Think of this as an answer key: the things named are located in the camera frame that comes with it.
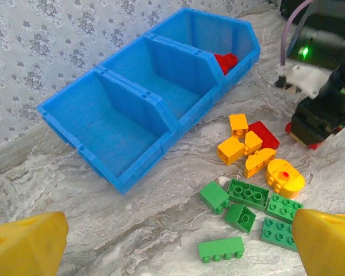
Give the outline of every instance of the white marble table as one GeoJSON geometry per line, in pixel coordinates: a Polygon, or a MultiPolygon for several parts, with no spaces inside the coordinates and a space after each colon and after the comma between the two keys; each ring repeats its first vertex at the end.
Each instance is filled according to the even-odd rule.
{"type": "MultiPolygon", "coordinates": [[[[33,137],[0,153],[0,223],[63,211],[70,230],[61,276],[305,275],[297,253],[259,240],[264,213],[256,212],[252,232],[243,234],[198,197],[220,176],[243,177],[245,159],[226,166],[216,146],[229,135],[228,116],[245,113],[249,122],[262,120],[270,128],[281,142],[278,157],[306,178],[297,201],[306,208],[345,213],[345,130],[317,151],[285,134],[300,96],[273,86],[284,20],[271,6],[243,19],[252,23],[260,41],[260,61],[127,195],[119,195],[42,125],[33,137]],[[200,261],[199,242],[238,235],[246,249],[241,259],[200,261]]],[[[264,171],[249,182],[265,187],[264,171]]]]}

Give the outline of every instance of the blue storage bin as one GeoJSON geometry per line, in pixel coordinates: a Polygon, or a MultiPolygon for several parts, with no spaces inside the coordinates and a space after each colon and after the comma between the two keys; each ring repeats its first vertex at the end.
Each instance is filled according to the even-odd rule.
{"type": "Polygon", "coordinates": [[[37,109],[122,194],[258,60],[247,22],[182,9],[37,109]],[[212,53],[234,53],[224,76],[212,53]]]}

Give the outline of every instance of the floral wallpaper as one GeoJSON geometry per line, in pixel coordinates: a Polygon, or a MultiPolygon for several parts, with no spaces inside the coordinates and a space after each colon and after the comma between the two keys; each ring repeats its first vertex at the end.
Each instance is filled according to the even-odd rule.
{"type": "Polygon", "coordinates": [[[0,146],[36,105],[180,7],[230,15],[264,0],[0,0],[0,146]]]}

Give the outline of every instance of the purple cable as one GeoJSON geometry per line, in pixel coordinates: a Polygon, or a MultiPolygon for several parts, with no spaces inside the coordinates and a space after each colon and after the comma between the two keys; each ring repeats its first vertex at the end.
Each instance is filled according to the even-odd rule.
{"type": "Polygon", "coordinates": [[[283,29],[282,37],[281,37],[281,47],[280,47],[280,65],[281,66],[285,65],[285,44],[286,44],[286,39],[289,33],[290,26],[293,23],[293,20],[295,19],[295,17],[298,15],[298,13],[301,12],[305,7],[307,7],[313,1],[315,0],[305,0],[302,4],[299,5],[299,7],[297,7],[293,11],[289,19],[287,20],[286,26],[283,29]]]}

